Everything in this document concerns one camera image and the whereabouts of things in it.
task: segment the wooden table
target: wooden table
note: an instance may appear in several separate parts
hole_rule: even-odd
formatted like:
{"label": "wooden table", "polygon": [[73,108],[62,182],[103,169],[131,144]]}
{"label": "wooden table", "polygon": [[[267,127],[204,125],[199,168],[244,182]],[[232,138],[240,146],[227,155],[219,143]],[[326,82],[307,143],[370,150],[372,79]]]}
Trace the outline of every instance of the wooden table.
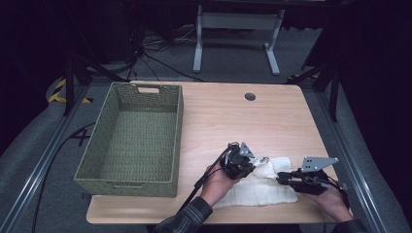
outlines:
{"label": "wooden table", "polygon": [[[180,84],[184,93],[181,163],[176,198],[92,197],[90,223],[158,223],[173,216],[185,202],[206,167],[228,143],[246,142],[257,156],[287,156],[293,169],[304,156],[327,157],[325,146],[302,91],[294,85],[248,83]],[[255,101],[245,99],[253,93]],[[331,166],[325,171],[336,179]],[[333,222],[311,200],[292,204],[227,207],[214,210],[206,223]]]}

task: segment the white cloth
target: white cloth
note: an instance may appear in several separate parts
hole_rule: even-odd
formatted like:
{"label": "white cloth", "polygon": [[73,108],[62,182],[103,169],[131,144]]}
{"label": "white cloth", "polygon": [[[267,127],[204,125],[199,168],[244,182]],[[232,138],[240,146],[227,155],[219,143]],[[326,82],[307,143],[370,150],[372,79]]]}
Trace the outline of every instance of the white cloth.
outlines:
{"label": "white cloth", "polygon": [[240,180],[214,208],[227,206],[264,206],[297,201],[297,195],[288,185],[276,181],[278,172],[291,172],[287,157],[270,158],[266,163],[257,158],[252,174]]}

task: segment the sleeve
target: sleeve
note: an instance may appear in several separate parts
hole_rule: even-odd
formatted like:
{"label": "sleeve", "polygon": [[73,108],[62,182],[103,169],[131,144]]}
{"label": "sleeve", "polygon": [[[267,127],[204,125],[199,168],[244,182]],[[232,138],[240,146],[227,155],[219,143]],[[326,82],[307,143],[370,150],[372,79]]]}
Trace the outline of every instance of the sleeve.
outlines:
{"label": "sleeve", "polygon": [[152,233],[196,232],[212,213],[212,207],[201,197],[194,198],[175,216],[159,223]]}
{"label": "sleeve", "polygon": [[349,221],[343,221],[336,224],[336,230],[339,233],[366,233],[366,228],[360,220],[354,219]]}

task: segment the wicker basket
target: wicker basket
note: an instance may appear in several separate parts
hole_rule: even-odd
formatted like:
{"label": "wicker basket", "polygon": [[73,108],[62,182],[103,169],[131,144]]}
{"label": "wicker basket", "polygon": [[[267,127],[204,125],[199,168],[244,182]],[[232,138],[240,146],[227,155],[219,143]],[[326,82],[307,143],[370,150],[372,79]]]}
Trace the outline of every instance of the wicker basket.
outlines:
{"label": "wicker basket", "polygon": [[112,83],[75,181],[91,194],[175,197],[179,85]]}

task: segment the table leg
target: table leg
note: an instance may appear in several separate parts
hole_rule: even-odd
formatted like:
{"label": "table leg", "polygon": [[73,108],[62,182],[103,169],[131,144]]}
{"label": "table leg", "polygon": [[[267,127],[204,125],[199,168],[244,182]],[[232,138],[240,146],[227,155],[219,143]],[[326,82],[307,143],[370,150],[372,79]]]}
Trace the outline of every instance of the table leg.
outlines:
{"label": "table leg", "polygon": [[197,9],[197,43],[196,50],[194,52],[193,72],[200,73],[200,67],[202,65],[202,6],[198,6]]}
{"label": "table leg", "polygon": [[339,90],[340,72],[338,67],[333,67],[332,84],[330,86],[330,99],[329,99],[329,113],[334,122],[337,122],[336,118],[336,105],[337,105],[337,93]]}
{"label": "table leg", "polygon": [[275,20],[275,24],[273,25],[272,39],[270,40],[270,43],[264,44],[267,59],[269,60],[270,68],[272,69],[272,74],[274,76],[280,75],[279,66],[278,66],[278,63],[276,62],[275,53],[273,52],[273,48],[275,47],[276,38],[278,37],[278,34],[279,34],[279,30],[282,24],[284,13],[285,13],[285,10],[279,11],[278,18]]}

